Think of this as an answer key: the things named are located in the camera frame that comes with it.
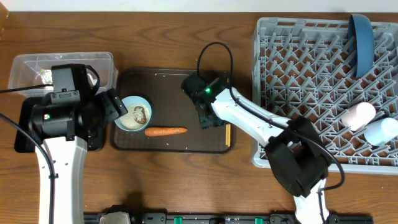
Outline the dark blue plate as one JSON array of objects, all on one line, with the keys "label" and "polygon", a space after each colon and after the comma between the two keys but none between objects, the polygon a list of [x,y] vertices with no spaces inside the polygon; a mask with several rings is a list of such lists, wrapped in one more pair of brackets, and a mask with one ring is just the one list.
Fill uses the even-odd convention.
[{"label": "dark blue plate", "polygon": [[349,47],[349,53],[356,52],[350,61],[351,67],[356,67],[354,76],[362,78],[373,67],[374,62],[374,34],[371,21],[362,14],[351,14],[348,24],[348,38],[355,38]]}]

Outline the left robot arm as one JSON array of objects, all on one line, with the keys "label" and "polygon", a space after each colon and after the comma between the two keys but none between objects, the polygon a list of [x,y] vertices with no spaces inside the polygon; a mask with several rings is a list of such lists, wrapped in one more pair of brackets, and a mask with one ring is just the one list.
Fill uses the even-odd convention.
[{"label": "left robot arm", "polygon": [[29,133],[40,168],[39,223],[83,223],[86,154],[103,146],[104,129],[127,113],[116,90],[99,92],[90,65],[51,68],[53,91],[34,105]]}]

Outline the foil ball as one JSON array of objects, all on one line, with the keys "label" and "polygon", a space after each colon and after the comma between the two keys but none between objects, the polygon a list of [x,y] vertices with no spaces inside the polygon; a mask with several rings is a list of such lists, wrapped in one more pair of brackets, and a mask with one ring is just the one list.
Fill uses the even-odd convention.
[{"label": "foil ball", "polygon": [[41,69],[41,71],[39,72],[39,77],[41,78],[44,85],[51,85],[53,83],[51,70]]}]

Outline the white tissue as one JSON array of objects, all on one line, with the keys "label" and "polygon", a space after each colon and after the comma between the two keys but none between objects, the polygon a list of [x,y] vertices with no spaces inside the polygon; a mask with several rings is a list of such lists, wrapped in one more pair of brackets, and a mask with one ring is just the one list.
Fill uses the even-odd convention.
[{"label": "white tissue", "polygon": [[87,77],[88,77],[88,83],[90,84],[90,87],[95,88],[98,82],[98,78],[96,77],[96,75],[94,75],[91,72],[87,73]]}]

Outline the pink cup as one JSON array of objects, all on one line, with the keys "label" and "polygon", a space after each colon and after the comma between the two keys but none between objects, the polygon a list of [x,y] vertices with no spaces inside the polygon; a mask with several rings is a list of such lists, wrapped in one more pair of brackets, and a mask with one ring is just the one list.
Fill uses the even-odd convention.
[{"label": "pink cup", "polygon": [[357,131],[367,125],[376,115],[376,109],[372,104],[360,102],[348,108],[348,112],[342,117],[341,122],[352,131]]}]

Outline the light blue cup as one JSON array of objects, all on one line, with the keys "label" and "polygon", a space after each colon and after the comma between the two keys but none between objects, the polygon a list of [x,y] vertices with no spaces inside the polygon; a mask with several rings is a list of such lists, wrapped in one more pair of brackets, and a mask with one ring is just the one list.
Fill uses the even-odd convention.
[{"label": "light blue cup", "polygon": [[384,118],[366,126],[364,138],[373,146],[381,146],[397,136],[397,120]]}]

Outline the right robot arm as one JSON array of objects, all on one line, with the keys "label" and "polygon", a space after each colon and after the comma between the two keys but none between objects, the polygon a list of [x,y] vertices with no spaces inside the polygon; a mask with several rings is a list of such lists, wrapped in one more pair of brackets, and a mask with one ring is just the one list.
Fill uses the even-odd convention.
[{"label": "right robot arm", "polygon": [[327,221],[322,189],[332,159],[309,119],[273,114],[220,78],[208,83],[193,73],[183,80],[181,89],[195,105],[201,128],[233,124],[259,143],[274,177],[293,195],[299,223]]}]

